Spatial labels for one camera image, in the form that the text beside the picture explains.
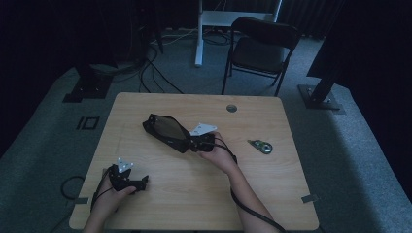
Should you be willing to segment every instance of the hand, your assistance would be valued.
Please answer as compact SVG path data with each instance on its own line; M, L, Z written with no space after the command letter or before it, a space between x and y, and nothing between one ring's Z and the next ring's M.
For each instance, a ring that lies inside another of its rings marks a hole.
M215 144L220 145L222 147L226 147L224 145L221 134L218 132L212 133L215 135ZM211 163L213 163L226 174L229 174L231 171L238 168L236 162L233 160L230 153L227 150L220 148L218 146L214 146L213 150L210 152L200 151L199 155L202 158L209 160Z
M100 232L104 222L112 213L116 211L120 202L135 190L136 187L129 186L121 191L116 191L112 187L109 176L106 175L99 190L98 195L101 195L94 203L84 232Z

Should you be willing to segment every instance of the wooden table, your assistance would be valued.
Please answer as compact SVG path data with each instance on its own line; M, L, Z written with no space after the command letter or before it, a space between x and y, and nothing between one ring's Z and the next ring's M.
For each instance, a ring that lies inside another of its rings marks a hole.
M230 113L226 107L235 105ZM188 150L179 153L146 133L150 114L171 116L188 131L199 122L218 126L239 166L275 220L289 230L319 226L282 102L275 97L120 93L106 122L70 226L82 229L102 169L118 157L135 163L130 179L149 175L146 191L130 195L107 221L110 229L240 230L227 176ZM247 140L270 143L263 154Z

